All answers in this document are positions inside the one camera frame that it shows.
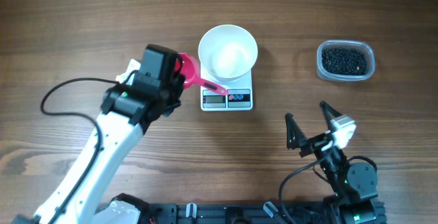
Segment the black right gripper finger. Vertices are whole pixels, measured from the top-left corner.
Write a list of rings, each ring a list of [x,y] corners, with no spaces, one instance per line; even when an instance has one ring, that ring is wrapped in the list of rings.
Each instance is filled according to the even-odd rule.
[[[286,144],[288,149],[297,149],[307,144],[307,137],[303,134],[298,124],[294,120],[292,113],[288,112],[285,115],[286,124]]]
[[[332,108],[328,103],[325,101],[320,102],[320,107],[322,109],[322,113],[324,116],[324,119],[326,121],[327,127],[330,131],[335,131],[335,126],[332,123],[334,118],[337,118],[342,115],[342,113],[338,112],[334,108]]]

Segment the pink measuring scoop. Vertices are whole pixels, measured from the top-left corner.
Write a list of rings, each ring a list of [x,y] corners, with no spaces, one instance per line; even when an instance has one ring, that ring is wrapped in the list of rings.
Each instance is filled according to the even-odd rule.
[[[228,90],[218,84],[201,77],[201,68],[198,61],[192,55],[187,53],[178,53],[182,61],[177,60],[174,73],[180,73],[185,76],[184,88],[189,88],[192,85],[204,87],[218,95],[226,96]]]

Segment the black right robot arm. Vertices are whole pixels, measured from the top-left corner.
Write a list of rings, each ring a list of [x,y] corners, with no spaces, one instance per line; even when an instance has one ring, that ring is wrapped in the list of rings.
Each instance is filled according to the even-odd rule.
[[[372,200],[378,197],[378,167],[365,156],[347,158],[343,152],[357,128],[355,120],[325,101],[320,102],[320,107],[328,130],[312,138],[303,134],[293,114],[285,115],[287,148],[299,149],[302,158],[313,154],[316,161],[294,171],[281,182],[280,208],[290,223],[297,222],[292,211],[286,208],[283,189],[293,176],[318,165],[324,173],[322,178],[334,192],[322,202],[324,216],[331,223],[375,223],[378,212]]]

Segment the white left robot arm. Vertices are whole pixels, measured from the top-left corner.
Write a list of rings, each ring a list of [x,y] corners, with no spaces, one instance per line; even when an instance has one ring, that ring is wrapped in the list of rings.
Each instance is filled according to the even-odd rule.
[[[14,223],[91,223],[103,193],[127,154],[142,140],[153,121],[180,106],[185,76],[180,53],[147,45],[138,70],[109,81],[97,118],[78,112],[47,116],[80,116],[94,125],[86,146],[55,192],[33,217],[17,215]]]

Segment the white digital kitchen scale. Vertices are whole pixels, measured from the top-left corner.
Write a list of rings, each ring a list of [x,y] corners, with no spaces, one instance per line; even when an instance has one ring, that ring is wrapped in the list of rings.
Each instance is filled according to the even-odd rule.
[[[219,82],[205,67],[201,67],[201,77],[228,90],[228,95],[218,95],[201,87],[201,110],[205,112],[247,111],[253,108],[253,81],[249,71],[239,79]]]

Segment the white bowl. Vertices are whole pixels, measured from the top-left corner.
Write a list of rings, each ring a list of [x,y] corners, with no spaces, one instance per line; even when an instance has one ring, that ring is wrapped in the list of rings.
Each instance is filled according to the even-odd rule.
[[[237,25],[213,27],[198,44],[201,65],[221,82],[232,82],[250,72],[258,54],[252,34]]]

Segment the clear plastic container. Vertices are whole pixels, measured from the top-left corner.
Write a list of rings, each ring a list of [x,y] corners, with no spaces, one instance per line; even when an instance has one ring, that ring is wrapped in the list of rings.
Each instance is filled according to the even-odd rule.
[[[358,82],[369,79],[376,62],[372,48],[360,41],[327,40],[317,49],[317,75],[336,82]]]

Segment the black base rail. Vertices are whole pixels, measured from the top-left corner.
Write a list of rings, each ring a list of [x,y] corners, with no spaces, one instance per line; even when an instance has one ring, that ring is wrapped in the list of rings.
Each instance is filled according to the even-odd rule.
[[[322,202],[308,201],[286,207],[296,223],[365,223],[386,224],[384,203],[373,201],[370,205],[341,207],[337,214]],[[146,222],[152,224],[177,223],[287,223],[288,219],[275,207],[275,213],[262,204],[255,205],[201,205],[190,203],[152,203]]]

